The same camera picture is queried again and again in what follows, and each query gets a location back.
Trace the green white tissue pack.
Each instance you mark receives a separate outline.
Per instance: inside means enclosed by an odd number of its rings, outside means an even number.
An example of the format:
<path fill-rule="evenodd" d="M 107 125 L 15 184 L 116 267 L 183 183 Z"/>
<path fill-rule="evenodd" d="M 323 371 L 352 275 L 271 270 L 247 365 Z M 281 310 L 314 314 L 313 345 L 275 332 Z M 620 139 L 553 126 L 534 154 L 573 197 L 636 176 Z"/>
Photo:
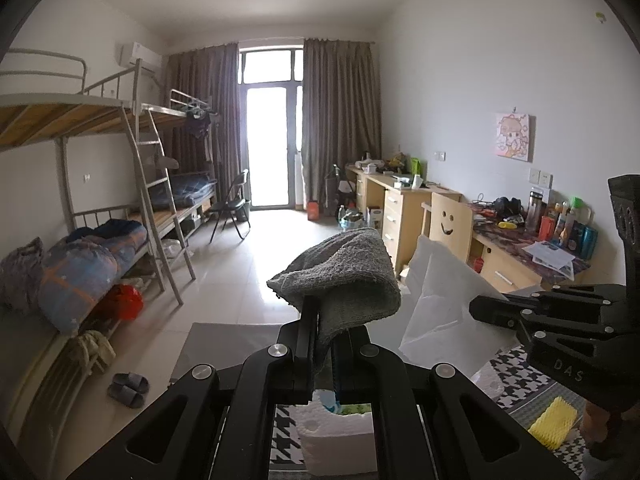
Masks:
<path fill-rule="evenodd" d="M 348 415 L 363 415 L 372 411 L 370 403 L 357 403 L 357 404 L 342 404 L 340 414 L 343 416 Z"/>

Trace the white plastic bag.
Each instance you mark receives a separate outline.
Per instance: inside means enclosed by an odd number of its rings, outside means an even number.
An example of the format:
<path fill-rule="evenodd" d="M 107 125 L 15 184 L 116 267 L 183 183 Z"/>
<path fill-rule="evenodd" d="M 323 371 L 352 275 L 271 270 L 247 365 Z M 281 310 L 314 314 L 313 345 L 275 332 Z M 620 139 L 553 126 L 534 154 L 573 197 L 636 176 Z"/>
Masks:
<path fill-rule="evenodd" d="M 367 325 L 370 339 L 408 363 L 425 368 L 448 363 L 472 377 L 499 352 L 518 345 L 513 330 L 472 318 L 469 305 L 478 296 L 502 297 L 446 246 L 421 235 L 400 308 Z"/>

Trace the grey towel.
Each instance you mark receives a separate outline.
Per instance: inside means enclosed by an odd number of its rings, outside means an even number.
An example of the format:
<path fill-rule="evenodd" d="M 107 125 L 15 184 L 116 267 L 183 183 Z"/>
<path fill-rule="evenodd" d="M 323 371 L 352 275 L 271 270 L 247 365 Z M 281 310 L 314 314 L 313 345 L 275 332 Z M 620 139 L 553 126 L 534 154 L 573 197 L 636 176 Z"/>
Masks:
<path fill-rule="evenodd" d="M 394 315 L 401 293 L 390 255 L 378 231 L 335 234 L 299 254 L 267 286 L 293 306 L 319 300 L 314 368 L 321 370 L 332 340 L 345 330 Z"/>

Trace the wooden desk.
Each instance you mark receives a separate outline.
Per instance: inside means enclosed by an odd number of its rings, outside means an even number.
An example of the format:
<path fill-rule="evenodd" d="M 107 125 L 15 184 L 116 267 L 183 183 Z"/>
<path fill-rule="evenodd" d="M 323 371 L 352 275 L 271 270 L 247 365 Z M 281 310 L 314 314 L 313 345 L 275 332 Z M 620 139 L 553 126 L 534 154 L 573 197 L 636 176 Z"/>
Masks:
<path fill-rule="evenodd" d="M 477 214 L 462 195 L 439 185 L 396 188 L 384 174 L 367 174 L 349 166 L 347 174 L 356 183 L 356 204 L 364 214 L 379 211 L 380 229 L 392 265 L 404 270 L 424 235 L 445 245 L 454 256 L 478 272 L 499 292 L 540 285 L 578 285 L 589 263 L 574 259 L 574 278 L 541 266 L 526 248 L 537 241 L 521 228 L 503 229 L 494 220 Z"/>

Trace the printed paper sheets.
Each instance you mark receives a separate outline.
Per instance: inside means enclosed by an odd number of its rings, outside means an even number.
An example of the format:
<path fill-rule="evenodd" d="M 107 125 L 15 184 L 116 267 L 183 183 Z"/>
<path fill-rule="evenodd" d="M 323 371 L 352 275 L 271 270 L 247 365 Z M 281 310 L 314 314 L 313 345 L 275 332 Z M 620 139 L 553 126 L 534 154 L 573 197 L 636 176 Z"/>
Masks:
<path fill-rule="evenodd" d="M 523 248 L 532 257 L 533 263 L 561 274 L 570 281 L 575 279 L 575 257 L 561 247 L 549 242 L 535 242 Z"/>

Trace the white foam box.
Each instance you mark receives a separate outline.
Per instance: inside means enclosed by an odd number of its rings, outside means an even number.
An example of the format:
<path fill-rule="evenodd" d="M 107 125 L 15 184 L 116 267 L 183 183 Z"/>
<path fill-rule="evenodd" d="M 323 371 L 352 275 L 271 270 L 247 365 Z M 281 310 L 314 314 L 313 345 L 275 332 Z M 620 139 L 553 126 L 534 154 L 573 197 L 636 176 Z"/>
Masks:
<path fill-rule="evenodd" d="M 312 399 L 290 408 L 305 467 L 314 477 L 376 474 L 372 413 L 340 414 L 329 362 L 314 376 Z"/>

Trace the grey slippers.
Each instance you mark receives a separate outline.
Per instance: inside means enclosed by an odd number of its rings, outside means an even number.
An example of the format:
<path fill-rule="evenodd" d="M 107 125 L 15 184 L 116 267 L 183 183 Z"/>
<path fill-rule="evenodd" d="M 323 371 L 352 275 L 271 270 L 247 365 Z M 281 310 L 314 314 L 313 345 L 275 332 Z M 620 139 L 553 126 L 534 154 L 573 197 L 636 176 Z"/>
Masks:
<path fill-rule="evenodd" d="M 116 373 L 107 387 L 107 395 L 126 408 L 142 408 L 150 390 L 149 381 L 136 373 Z"/>

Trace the black folding chair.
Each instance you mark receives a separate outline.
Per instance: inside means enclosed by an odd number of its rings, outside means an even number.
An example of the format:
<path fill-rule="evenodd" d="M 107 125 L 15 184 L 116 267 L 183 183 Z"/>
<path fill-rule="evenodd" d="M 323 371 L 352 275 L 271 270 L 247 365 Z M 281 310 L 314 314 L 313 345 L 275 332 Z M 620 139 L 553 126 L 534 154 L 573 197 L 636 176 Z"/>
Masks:
<path fill-rule="evenodd" d="M 232 226 L 234 226 L 240 240 L 246 239 L 246 236 L 240 231 L 239 218 L 242 217 L 247 226 L 250 226 L 250 219 L 247 213 L 248 200 L 245 196 L 245 187 L 248 183 L 249 175 L 250 170 L 242 169 L 231 181 L 226 195 L 209 208 L 207 219 L 215 220 L 209 243 L 213 243 L 218 226 L 222 226 L 224 230 L 228 221 L 232 222 Z"/>

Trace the blue plaid quilt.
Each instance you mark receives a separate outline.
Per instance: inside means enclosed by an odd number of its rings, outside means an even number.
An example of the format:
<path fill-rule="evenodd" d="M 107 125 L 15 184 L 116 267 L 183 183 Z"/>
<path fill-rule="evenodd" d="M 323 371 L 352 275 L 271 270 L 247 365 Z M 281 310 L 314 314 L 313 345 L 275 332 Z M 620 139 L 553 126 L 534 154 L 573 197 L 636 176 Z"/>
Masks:
<path fill-rule="evenodd" d="M 60 240 L 42 260 L 38 307 L 44 317 L 62 335 L 77 334 L 147 241 L 144 225 L 125 219 L 83 226 Z"/>

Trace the right brown curtain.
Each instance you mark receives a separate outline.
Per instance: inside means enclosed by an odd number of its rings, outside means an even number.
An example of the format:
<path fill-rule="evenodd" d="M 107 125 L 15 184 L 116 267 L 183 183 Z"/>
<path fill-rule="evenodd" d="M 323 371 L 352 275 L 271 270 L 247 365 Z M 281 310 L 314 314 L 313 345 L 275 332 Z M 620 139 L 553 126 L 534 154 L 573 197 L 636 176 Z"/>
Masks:
<path fill-rule="evenodd" d="M 326 204 L 334 165 L 382 154 L 381 92 L 368 42 L 307 38 L 302 168 L 306 200 Z"/>

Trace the brown curtain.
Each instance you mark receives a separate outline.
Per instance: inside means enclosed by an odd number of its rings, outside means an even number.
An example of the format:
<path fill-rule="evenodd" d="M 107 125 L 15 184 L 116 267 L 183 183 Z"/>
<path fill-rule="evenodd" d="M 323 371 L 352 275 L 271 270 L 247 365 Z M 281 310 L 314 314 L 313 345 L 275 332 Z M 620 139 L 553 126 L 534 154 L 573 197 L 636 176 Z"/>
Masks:
<path fill-rule="evenodd" d="M 382 154 L 381 92 L 368 42 L 307 38 L 302 168 L 306 200 L 326 204 L 334 165 Z"/>
<path fill-rule="evenodd" d="M 166 99 L 186 110 L 182 126 L 163 133 L 180 174 L 208 174 L 224 196 L 244 168 L 240 126 L 240 48 L 235 42 L 172 54 L 165 72 Z"/>

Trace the glass balcony door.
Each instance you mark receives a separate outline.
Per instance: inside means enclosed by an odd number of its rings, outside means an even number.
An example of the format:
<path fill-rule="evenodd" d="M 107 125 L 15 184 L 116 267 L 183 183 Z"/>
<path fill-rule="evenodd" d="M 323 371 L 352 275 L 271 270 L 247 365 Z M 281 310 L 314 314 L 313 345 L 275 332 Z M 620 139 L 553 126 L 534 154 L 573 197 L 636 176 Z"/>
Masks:
<path fill-rule="evenodd" d="M 293 209 L 302 202 L 303 60 L 300 44 L 240 52 L 241 128 L 255 209 Z"/>

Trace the left brown curtain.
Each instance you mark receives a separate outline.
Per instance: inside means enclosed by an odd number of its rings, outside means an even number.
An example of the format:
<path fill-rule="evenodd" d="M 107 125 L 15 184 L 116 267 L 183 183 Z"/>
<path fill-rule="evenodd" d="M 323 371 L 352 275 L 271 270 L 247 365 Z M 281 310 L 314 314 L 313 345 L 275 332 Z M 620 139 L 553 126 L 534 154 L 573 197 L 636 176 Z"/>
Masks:
<path fill-rule="evenodd" d="M 172 54 L 165 72 L 166 99 L 186 110 L 182 126 L 163 133 L 180 174 L 208 174 L 224 196 L 244 168 L 240 126 L 240 48 L 235 42 Z"/>

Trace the white air conditioner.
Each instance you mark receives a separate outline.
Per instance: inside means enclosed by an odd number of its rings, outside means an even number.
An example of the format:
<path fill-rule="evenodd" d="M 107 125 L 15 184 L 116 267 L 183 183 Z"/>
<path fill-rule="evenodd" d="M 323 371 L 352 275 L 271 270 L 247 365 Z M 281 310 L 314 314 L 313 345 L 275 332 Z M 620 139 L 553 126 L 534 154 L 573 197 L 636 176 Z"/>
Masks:
<path fill-rule="evenodd" d="M 128 42 L 120 49 L 119 65 L 122 67 L 134 66 L 140 62 L 144 70 L 157 72 L 163 67 L 163 57 L 153 50 L 142 46 L 138 42 Z"/>

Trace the pink anime wall picture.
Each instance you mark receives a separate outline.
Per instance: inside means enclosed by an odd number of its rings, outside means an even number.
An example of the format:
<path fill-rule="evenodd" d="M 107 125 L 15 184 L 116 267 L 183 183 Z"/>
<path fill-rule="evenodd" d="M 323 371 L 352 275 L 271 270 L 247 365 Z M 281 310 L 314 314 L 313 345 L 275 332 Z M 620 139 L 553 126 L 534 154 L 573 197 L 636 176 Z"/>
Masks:
<path fill-rule="evenodd" d="M 498 114 L 496 128 L 496 155 L 528 162 L 530 152 L 529 114 L 515 112 Z"/>

